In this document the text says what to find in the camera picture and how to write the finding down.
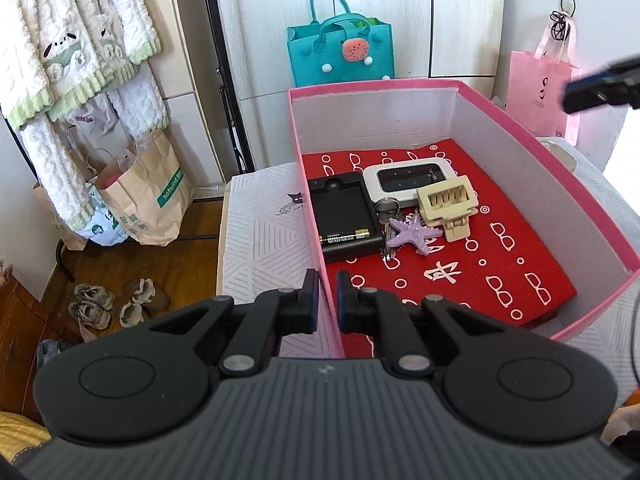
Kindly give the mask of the cream hair claw clip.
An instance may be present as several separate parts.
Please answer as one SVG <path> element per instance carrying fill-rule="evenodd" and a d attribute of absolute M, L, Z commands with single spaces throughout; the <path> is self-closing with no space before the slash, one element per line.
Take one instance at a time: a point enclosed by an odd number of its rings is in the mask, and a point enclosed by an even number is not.
<path fill-rule="evenodd" d="M 470 236 L 470 218 L 478 213 L 478 199 L 467 176 L 418 188 L 416 196 L 425 224 L 430 228 L 442 228 L 448 242 Z"/>

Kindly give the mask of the pink storage box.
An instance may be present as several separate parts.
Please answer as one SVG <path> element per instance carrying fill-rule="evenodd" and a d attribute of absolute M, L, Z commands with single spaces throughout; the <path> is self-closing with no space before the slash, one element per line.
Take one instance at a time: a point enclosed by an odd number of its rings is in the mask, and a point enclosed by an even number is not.
<path fill-rule="evenodd" d="M 450 138 L 502 189 L 577 289 L 540 332 L 569 342 L 639 290 L 639 255 L 588 188 L 534 136 L 450 79 L 322 84 L 288 92 L 296 154 L 411 150 Z"/>

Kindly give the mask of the pink paper gift bag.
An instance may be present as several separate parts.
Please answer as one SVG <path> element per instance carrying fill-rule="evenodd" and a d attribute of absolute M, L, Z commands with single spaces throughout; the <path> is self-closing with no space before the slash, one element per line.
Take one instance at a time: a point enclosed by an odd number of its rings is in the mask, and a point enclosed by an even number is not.
<path fill-rule="evenodd" d="M 565 113 L 562 99 L 565 86 L 579 75 L 577 35 L 574 21 L 566 13 L 560 17 L 570 30 L 563 39 L 553 39 L 549 20 L 533 52 L 511 52 L 506 112 L 538 138 L 555 136 L 575 146 L 580 116 Z"/>

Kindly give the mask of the purple starfish hair clip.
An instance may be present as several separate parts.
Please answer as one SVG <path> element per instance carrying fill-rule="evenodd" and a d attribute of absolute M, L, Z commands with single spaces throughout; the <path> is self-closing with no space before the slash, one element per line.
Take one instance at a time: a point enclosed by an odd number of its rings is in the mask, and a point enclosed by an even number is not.
<path fill-rule="evenodd" d="M 387 249 L 395 249 L 407 244 L 416 248 L 416 251 L 427 256 L 430 253 L 430 245 L 427 243 L 432 238 L 441 237 L 444 232 L 441 228 L 432 228 L 422 224 L 420 214 L 415 214 L 409 221 L 400 221 L 390 218 L 388 225 L 396 232 L 389 240 L 386 240 Z"/>

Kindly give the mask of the red patterned cloth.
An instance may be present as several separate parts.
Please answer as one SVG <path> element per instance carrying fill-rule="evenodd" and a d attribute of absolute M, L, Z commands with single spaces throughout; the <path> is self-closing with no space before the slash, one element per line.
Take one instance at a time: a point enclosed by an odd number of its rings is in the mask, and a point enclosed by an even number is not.
<path fill-rule="evenodd" d="M 427 157 L 446 160 L 456 174 L 470 179 L 478 197 L 470 237 L 453 243 L 432 238 L 426 256 L 407 244 L 390 260 L 379 254 L 328 260 L 329 283 L 334 285 L 337 272 L 345 270 L 352 286 L 390 290 L 406 306 L 439 294 L 515 326 L 532 328 L 553 318 L 574 298 L 574 285 L 500 188 L 453 140 L 412 150 L 307 154 L 303 163 L 312 179 Z"/>

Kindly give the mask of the beige slipper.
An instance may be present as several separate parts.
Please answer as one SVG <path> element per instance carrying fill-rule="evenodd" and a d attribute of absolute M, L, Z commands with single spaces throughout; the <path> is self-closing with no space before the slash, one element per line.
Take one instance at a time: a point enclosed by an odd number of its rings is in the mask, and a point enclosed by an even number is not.
<path fill-rule="evenodd" d="M 150 316 L 164 313 L 170 305 L 169 297 L 152 278 L 136 278 L 122 286 L 126 302 L 120 308 L 119 324 L 130 328 L 145 322 Z"/>

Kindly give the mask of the black battery charger case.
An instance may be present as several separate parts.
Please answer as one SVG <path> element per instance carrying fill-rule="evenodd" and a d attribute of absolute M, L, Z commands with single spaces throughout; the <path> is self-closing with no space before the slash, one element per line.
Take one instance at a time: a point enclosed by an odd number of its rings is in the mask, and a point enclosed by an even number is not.
<path fill-rule="evenodd" d="M 382 249 L 378 216 L 359 172 L 307 181 L 314 222 L 326 261 L 352 260 Z"/>

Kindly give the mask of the white pocket wifi router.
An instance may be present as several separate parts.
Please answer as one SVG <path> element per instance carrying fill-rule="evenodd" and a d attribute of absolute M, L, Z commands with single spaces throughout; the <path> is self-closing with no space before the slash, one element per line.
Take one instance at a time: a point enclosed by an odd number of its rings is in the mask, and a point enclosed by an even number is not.
<path fill-rule="evenodd" d="M 370 166 L 363 170 L 362 177 L 373 203 L 392 198 L 401 207 L 409 207 L 418 203 L 418 188 L 455 178 L 457 174 L 446 159 L 427 157 Z"/>

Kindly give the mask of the brown paper bag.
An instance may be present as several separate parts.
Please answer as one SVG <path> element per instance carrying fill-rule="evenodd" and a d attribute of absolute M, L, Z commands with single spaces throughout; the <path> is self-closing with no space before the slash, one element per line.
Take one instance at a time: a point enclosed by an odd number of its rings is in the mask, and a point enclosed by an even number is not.
<path fill-rule="evenodd" d="M 142 245 L 179 237 L 193 186 L 168 137 L 154 130 L 130 145 L 96 179 L 96 189 L 125 231 Z"/>

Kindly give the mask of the grey sneaker left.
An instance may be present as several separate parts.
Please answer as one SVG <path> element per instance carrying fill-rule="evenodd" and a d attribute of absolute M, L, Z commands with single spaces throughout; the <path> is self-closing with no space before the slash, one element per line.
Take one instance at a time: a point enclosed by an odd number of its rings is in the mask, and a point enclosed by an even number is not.
<path fill-rule="evenodd" d="M 79 300 L 90 301 L 105 311 L 111 311 L 116 295 L 114 292 L 93 284 L 79 284 L 74 288 L 74 295 Z"/>

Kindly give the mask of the grey sneaker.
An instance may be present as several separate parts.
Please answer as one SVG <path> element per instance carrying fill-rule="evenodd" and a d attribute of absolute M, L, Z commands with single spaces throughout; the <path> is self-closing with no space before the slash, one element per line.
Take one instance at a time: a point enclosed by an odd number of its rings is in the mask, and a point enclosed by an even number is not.
<path fill-rule="evenodd" d="M 111 311 L 116 295 L 114 292 L 93 284 L 79 284 L 74 288 L 74 295 L 79 300 L 90 301 L 105 311 Z"/>
<path fill-rule="evenodd" d="M 89 300 L 73 301 L 68 306 L 68 312 L 72 318 L 85 327 L 106 330 L 111 325 L 111 313 Z"/>

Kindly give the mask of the grey sneaker right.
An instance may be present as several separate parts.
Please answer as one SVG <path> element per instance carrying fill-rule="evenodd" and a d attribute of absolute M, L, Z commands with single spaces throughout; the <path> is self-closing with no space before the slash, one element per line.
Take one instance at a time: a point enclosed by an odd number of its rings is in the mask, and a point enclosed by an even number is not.
<path fill-rule="evenodd" d="M 111 325 L 111 313 L 89 300 L 73 301 L 68 306 L 68 312 L 72 318 L 85 327 L 106 330 Z"/>

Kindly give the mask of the teal felt tote bag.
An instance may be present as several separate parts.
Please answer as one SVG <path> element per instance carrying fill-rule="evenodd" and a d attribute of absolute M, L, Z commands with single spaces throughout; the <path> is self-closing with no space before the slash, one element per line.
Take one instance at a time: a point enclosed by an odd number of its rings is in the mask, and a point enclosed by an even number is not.
<path fill-rule="evenodd" d="M 288 29 L 288 58 L 297 88 L 395 77 L 392 25 L 344 12 L 320 22 L 309 0 L 311 22 Z"/>

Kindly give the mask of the white green hanging pajamas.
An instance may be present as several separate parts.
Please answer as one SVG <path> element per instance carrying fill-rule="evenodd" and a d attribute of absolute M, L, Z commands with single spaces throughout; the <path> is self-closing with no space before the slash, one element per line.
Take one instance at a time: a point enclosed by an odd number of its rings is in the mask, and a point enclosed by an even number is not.
<path fill-rule="evenodd" d="M 114 110 L 134 139 L 167 128 L 148 65 L 160 50 L 144 0 L 1 0 L 1 113 L 74 231 L 96 206 L 54 126 L 91 103 Z"/>

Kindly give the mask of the black coat rack pole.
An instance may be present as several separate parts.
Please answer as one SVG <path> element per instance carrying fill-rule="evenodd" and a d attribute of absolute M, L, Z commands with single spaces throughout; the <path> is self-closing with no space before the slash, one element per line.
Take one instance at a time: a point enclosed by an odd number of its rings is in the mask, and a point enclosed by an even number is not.
<path fill-rule="evenodd" d="M 256 170 L 256 167 L 250 151 L 240 104 L 236 97 L 219 2 L 218 0 L 204 0 L 204 2 L 217 59 L 216 73 L 220 79 L 219 93 L 222 109 L 227 122 L 235 165 L 240 174 L 250 174 Z"/>

